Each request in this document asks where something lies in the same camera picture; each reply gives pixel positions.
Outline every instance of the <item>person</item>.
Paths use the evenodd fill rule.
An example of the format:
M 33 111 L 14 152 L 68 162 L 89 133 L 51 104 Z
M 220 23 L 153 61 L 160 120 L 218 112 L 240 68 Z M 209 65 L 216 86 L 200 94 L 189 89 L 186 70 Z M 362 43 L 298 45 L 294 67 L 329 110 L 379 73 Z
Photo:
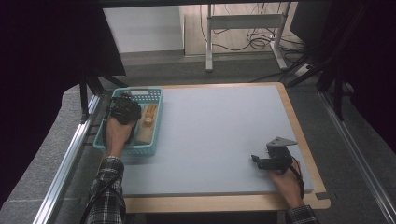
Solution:
M 115 179 L 114 183 L 99 197 L 92 205 L 87 218 L 82 223 L 122 223 L 125 219 L 125 203 L 122 198 L 122 174 L 123 163 L 120 160 L 124 142 L 129 138 L 136 120 L 126 125 L 110 117 L 106 126 L 106 150 L 107 157 L 103 159 L 99 172 L 90 187 L 90 201 L 99 195 L 109 181 Z M 299 162 L 294 161 L 292 166 L 296 170 Z M 289 210 L 286 211 L 286 223 L 291 224 L 318 224 L 319 221 L 309 205 L 305 205 L 300 196 L 300 185 L 295 174 L 288 169 L 285 174 L 278 175 L 275 171 L 267 171 L 271 176 L 280 195 L 285 199 Z

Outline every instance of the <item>blue plastic tray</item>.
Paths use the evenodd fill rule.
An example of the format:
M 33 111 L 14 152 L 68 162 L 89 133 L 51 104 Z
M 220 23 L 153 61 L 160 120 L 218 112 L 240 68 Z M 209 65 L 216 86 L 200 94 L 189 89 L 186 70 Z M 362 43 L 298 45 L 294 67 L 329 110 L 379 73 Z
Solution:
M 132 100 L 137 101 L 140 106 L 147 104 L 158 104 L 156 121 L 154 126 L 154 133 L 152 135 L 152 141 L 149 145 L 138 145 L 135 143 L 135 137 L 139 131 L 139 125 L 136 124 L 134 130 L 134 138 L 131 140 L 131 144 L 125 144 L 122 155 L 128 156 L 153 156 L 156 152 L 158 132 L 160 130 L 161 115 L 163 113 L 163 91 L 161 88 L 146 88 L 146 89 L 134 89 L 134 88 L 119 88 L 115 89 L 112 97 L 118 97 L 124 92 L 132 94 Z M 93 141 L 95 148 L 106 150 L 106 147 L 102 140 L 102 129 L 104 128 L 104 121 L 102 120 L 99 127 L 98 133 Z

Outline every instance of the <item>checkered sleeve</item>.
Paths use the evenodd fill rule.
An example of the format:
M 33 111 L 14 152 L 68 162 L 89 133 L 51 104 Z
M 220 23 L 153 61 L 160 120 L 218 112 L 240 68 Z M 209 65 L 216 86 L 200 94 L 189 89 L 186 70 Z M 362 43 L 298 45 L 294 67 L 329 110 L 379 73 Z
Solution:
M 119 178 L 108 188 L 92 207 L 86 223 L 122 223 L 125 219 L 125 202 L 122 198 L 122 175 L 124 166 L 117 157 L 102 161 L 99 172 L 90 188 L 90 199 L 94 197 L 114 176 Z
M 309 205 L 286 211 L 285 219 L 288 224 L 319 224 L 314 211 Z

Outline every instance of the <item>table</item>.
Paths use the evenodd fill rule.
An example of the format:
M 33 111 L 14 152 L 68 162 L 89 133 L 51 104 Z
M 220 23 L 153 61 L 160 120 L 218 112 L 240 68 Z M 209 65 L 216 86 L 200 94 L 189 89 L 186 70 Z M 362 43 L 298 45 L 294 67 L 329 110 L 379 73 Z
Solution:
M 290 120 L 299 148 L 304 157 L 309 175 L 314 186 L 312 192 L 306 193 L 304 202 L 314 209 L 330 207 L 330 199 L 319 200 L 317 193 L 326 192 L 318 168 L 305 141 L 303 131 L 294 114 L 289 96 L 280 83 L 259 84 L 209 84 L 187 86 L 164 86 L 167 89 L 180 88 L 218 88 L 218 87 L 253 87 L 275 86 Z M 277 193 L 249 195 L 211 195 L 211 196 L 166 196 L 166 197 L 129 197 L 125 196 L 127 213 L 179 213 L 179 212 L 231 212 L 231 211 L 276 211 L 285 210 L 287 206 Z

